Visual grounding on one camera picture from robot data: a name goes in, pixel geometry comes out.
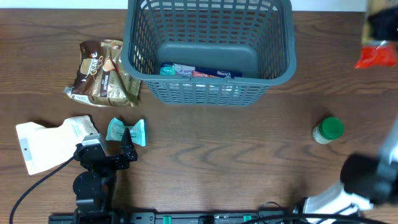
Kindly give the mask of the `orange pasta packet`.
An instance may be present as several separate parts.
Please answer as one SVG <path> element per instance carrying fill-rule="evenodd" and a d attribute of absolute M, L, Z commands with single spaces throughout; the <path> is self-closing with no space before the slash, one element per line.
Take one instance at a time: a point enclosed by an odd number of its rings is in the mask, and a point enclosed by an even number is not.
<path fill-rule="evenodd" d="M 375 40 L 371 37 L 372 27 L 365 20 L 361 36 L 361 53 L 354 68 L 365 69 L 373 66 L 393 67 L 397 64 L 396 42 Z"/>

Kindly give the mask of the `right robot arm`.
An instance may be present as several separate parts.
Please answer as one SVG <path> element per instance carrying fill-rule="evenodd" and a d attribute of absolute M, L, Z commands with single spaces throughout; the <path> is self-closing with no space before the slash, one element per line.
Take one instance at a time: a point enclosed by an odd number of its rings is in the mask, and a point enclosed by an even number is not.
<path fill-rule="evenodd" d="M 368 1 L 361 56 L 355 68 L 397 65 L 397 1 Z M 397 125 L 393 124 L 377 157 L 350 155 L 340 180 L 317 196 L 305 198 L 294 208 L 297 223 L 341 223 L 320 214 L 353 216 L 376 205 L 397 203 Z"/>

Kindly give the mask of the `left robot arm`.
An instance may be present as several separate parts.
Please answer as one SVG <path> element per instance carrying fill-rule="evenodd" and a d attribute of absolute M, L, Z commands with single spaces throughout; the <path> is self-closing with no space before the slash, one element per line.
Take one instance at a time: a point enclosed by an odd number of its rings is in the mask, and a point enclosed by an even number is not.
<path fill-rule="evenodd" d="M 83 213 L 97 213 L 107 210 L 116 183 L 116 171 L 128 169 L 131 162 L 137 160 L 137 151 L 133 146 L 131 134 L 124 130 L 120 143 L 121 154 L 108 156 L 106 145 L 100 134 L 86 136 L 76 145 L 73 158 L 86 169 L 73 183 L 76 205 Z"/>

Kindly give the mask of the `colourful tissue multipack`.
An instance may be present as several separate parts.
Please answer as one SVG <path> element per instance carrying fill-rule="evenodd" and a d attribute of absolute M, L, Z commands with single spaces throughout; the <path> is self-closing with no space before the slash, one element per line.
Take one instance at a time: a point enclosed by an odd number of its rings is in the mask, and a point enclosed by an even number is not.
<path fill-rule="evenodd" d="M 213 68 L 195 67 L 178 63 L 164 62 L 160 67 L 161 75 L 181 75 L 183 77 L 197 78 L 241 78 L 240 72 L 217 70 Z"/>

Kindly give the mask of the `green lid jar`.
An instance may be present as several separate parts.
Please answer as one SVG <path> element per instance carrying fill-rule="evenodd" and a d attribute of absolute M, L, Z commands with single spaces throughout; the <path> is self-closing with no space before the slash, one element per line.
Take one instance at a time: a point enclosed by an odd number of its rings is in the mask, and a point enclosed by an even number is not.
<path fill-rule="evenodd" d="M 319 144 L 329 144 L 342 137 L 345 131 L 344 124 L 337 117 L 328 117 L 320 121 L 312 131 L 313 139 Z"/>

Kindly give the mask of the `gold brown coffee bag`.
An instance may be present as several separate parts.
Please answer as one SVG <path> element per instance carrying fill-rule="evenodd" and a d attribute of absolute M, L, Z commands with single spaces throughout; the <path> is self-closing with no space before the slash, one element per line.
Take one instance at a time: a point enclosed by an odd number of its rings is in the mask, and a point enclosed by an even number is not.
<path fill-rule="evenodd" d="M 136 106 L 141 81 L 124 71 L 122 47 L 120 40 L 82 42 L 75 81 L 64 94 L 91 106 Z"/>

